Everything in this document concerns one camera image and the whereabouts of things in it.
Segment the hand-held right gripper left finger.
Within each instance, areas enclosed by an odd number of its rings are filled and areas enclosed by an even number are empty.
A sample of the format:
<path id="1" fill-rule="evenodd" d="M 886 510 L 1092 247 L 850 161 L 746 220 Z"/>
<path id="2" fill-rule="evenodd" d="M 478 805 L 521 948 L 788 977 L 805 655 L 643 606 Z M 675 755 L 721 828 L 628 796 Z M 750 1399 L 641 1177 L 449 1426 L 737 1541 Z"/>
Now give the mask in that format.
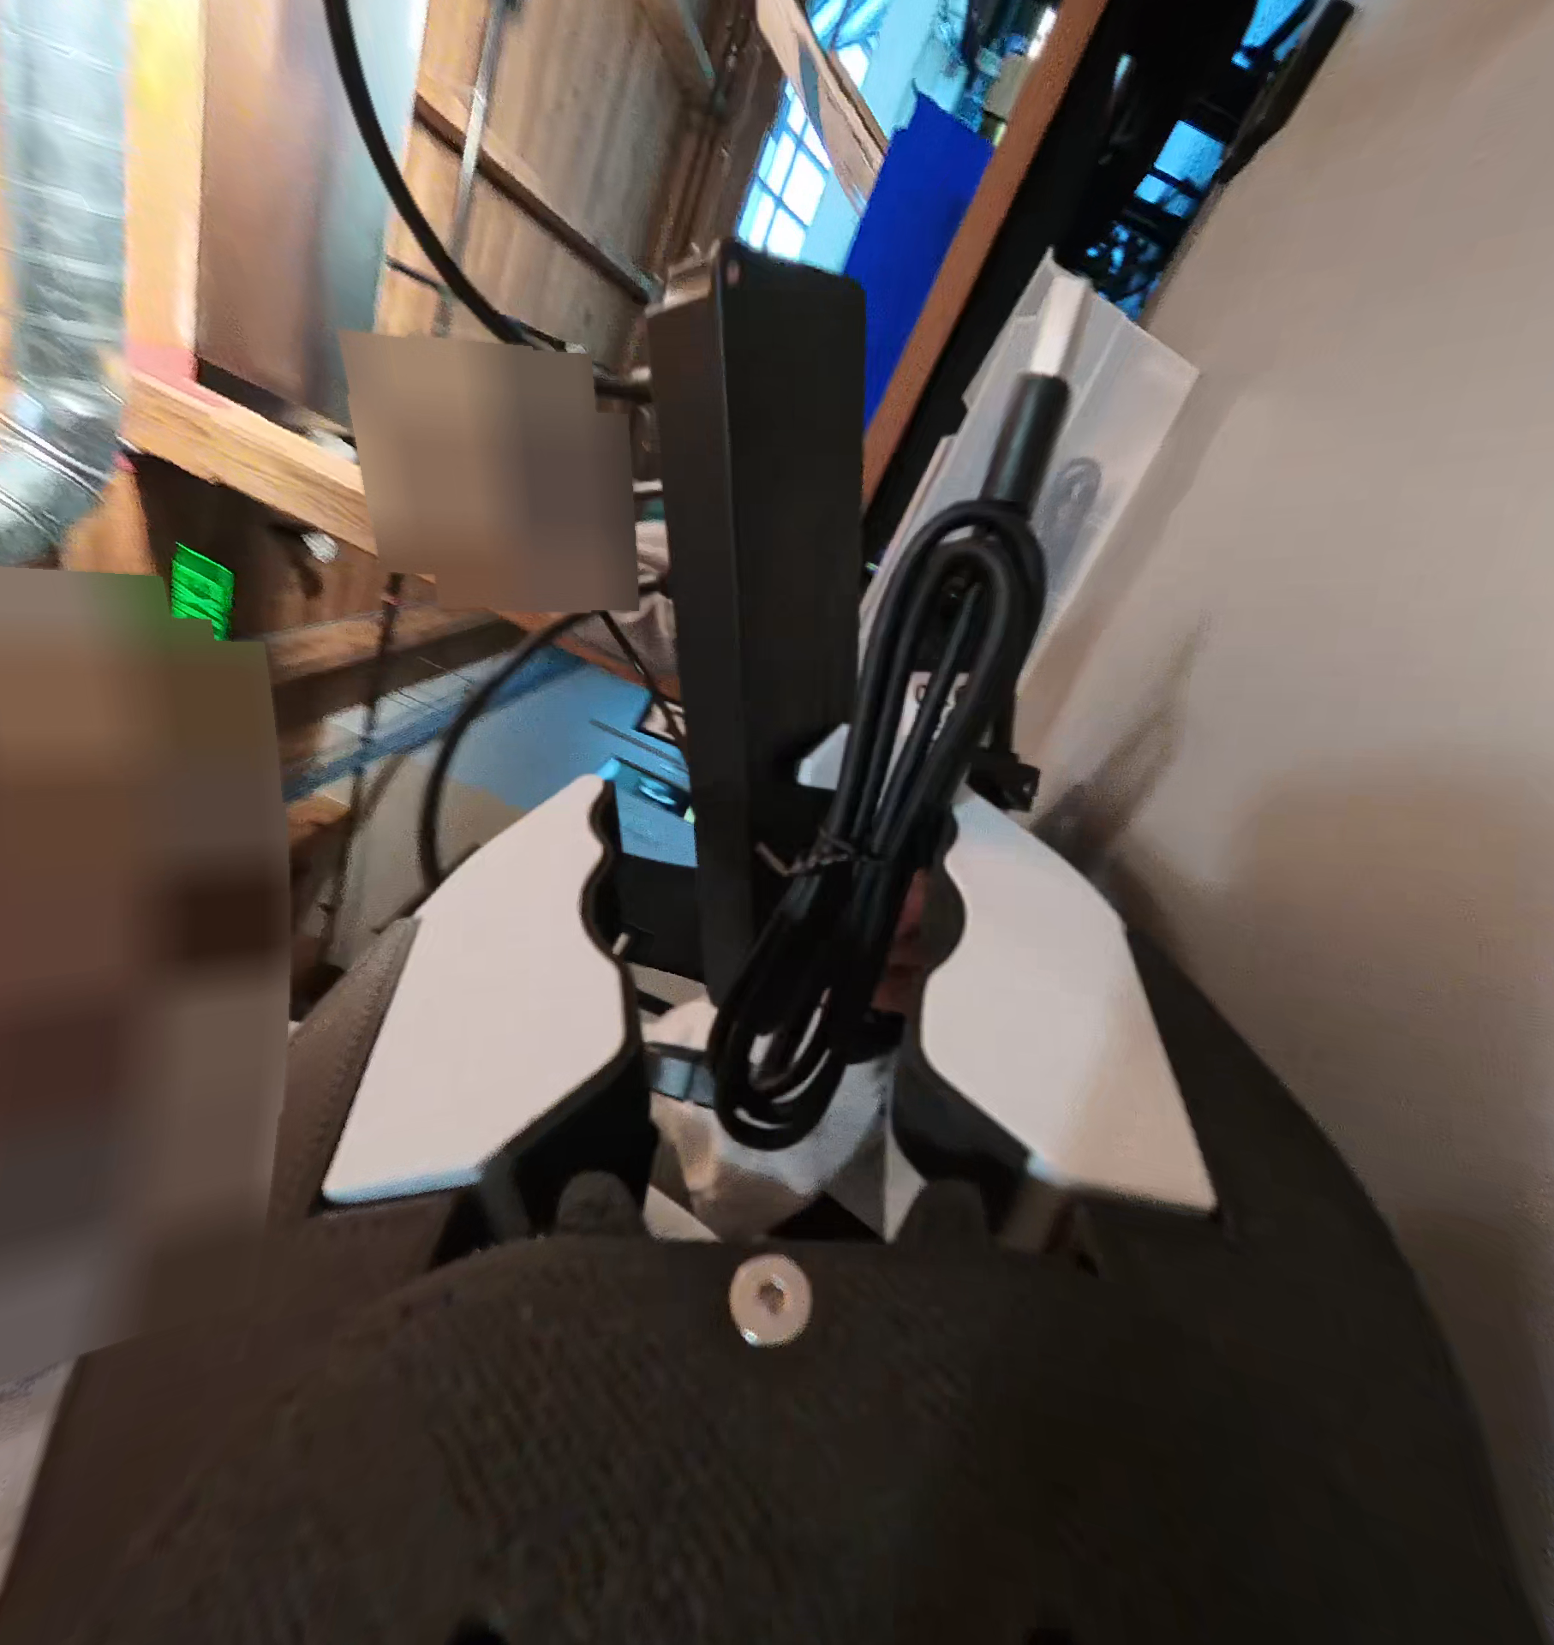
<path id="1" fill-rule="evenodd" d="M 331 1204 L 444 1190 L 555 1208 L 585 1172 L 643 1204 L 655 1124 L 616 954 L 610 782 L 585 775 L 421 905 L 333 1158 Z"/>

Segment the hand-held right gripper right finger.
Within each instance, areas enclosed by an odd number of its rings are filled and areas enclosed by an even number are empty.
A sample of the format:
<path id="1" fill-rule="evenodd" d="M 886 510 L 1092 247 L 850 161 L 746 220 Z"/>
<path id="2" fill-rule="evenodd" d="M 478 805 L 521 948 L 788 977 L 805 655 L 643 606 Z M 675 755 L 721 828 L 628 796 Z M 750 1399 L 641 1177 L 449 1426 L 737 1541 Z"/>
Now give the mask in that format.
<path id="1" fill-rule="evenodd" d="M 1004 1240 L 1047 1240 L 1076 1202 L 1215 1220 L 1128 932 L 1088 880 L 963 796 L 924 936 L 899 1047 L 899 1158 L 913 1172 L 970 1183 Z"/>

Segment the black usb hub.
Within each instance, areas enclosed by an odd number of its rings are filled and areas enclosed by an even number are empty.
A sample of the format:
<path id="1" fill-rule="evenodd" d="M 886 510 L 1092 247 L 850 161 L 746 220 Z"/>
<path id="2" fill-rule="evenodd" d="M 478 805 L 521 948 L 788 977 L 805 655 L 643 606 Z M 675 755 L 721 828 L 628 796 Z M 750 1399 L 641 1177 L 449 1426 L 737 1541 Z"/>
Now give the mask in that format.
<path id="1" fill-rule="evenodd" d="M 865 295 L 727 238 L 646 316 L 705 986 L 723 1002 L 811 844 L 798 766 L 848 719 Z"/>

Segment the clear plastic bag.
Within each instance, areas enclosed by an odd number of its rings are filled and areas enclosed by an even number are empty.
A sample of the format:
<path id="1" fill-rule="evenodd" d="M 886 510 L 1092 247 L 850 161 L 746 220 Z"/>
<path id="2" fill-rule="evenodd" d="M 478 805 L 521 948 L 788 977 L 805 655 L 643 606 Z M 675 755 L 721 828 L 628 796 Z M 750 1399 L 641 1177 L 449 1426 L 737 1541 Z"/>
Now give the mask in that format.
<path id="1" fill-rule="evenodd" d="M 963 796 L 1020 826 L 1035 809 L 1019 689 L 1194 381 L 1053 257 L 986 354 L 865 594 L 848 719 L 798 766 L 825 801 L 816 834 L 779 864 L 725 1000 L 662 1020 L 684 1039 L 660 1048 L 652 1115 L 709 1236 L 761 1240 L 843 1208 L 891 1240 L 938 1183 L 899 1158 L 931 868 Z"/>

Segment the green sign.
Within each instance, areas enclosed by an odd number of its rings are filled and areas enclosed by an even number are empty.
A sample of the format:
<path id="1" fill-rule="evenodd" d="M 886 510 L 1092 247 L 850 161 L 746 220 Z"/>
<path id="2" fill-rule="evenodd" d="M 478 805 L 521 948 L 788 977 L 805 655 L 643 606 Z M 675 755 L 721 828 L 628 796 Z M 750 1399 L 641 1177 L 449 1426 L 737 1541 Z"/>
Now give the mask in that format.
<path id="1" fill-rule="evenodd" d="M 229 640 L 234 628 L 234 570 L 184 542 L 175 542 L 168 569 L 170 615 L 199 621 L 216 640 Z"/>

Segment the blue board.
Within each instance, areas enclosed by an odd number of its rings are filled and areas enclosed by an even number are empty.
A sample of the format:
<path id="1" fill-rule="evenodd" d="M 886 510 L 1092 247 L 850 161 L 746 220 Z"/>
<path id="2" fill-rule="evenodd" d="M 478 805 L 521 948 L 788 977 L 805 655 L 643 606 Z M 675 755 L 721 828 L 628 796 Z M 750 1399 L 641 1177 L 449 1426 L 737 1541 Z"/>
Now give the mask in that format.
<path id="1" fill-rule="evenodd" d="M 915 93 L 852 238 L 845 273 L 865 295 L 865 427 L 886 395 L 993 144 Z"/>

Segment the silver ventilation duct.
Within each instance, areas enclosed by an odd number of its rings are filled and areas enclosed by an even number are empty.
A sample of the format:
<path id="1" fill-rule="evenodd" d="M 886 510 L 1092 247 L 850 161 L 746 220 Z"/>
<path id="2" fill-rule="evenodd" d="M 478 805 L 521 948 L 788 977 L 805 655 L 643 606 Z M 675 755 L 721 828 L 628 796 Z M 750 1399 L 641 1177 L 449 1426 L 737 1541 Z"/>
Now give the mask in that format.
<path id="1" fill-rule="evenodd" d="M 125 3 L 0 1 L 0 567 L 105 492 L 125 388 Z"/>

